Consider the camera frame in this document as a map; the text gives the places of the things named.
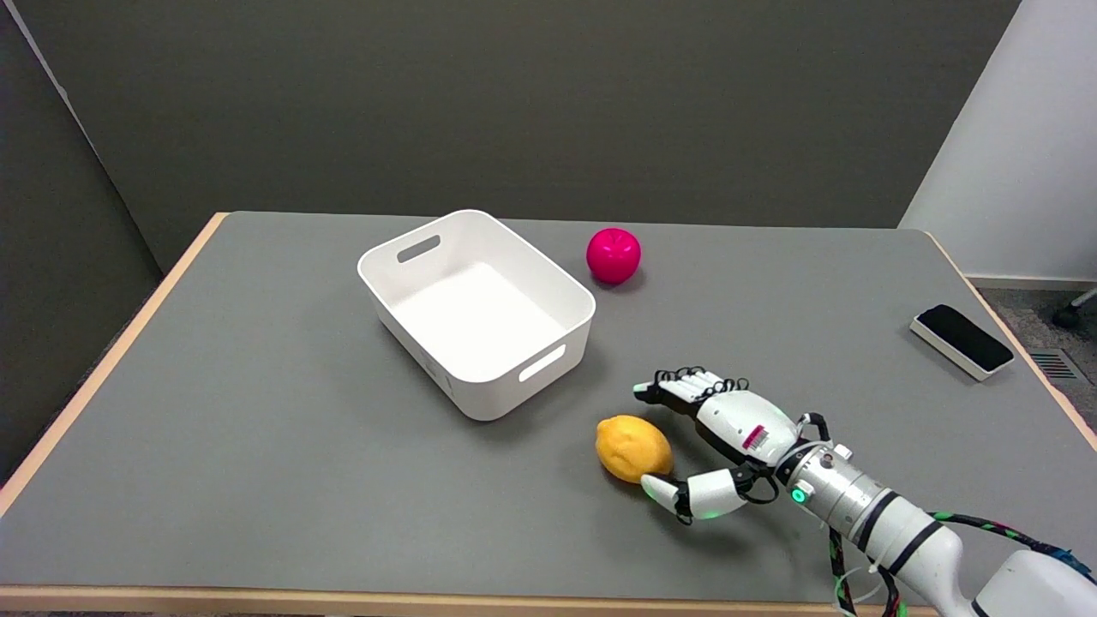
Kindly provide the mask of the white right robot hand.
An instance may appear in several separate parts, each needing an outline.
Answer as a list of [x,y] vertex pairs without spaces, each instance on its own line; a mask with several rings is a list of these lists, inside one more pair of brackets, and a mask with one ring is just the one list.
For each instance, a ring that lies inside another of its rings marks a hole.
[[721,517],[747,503],[764,505],[751,496],[756,481],[778,493],[790,479],[793,458],[812,446],[834,445],[823,415],[792,420],[753,392],[748,379],[721,378],[700,366],[657,370],[651,381],[635,384],[633,395],[691,418],[698,436],[732,462],[686,479],[641,476],[644,493],[682,524]]

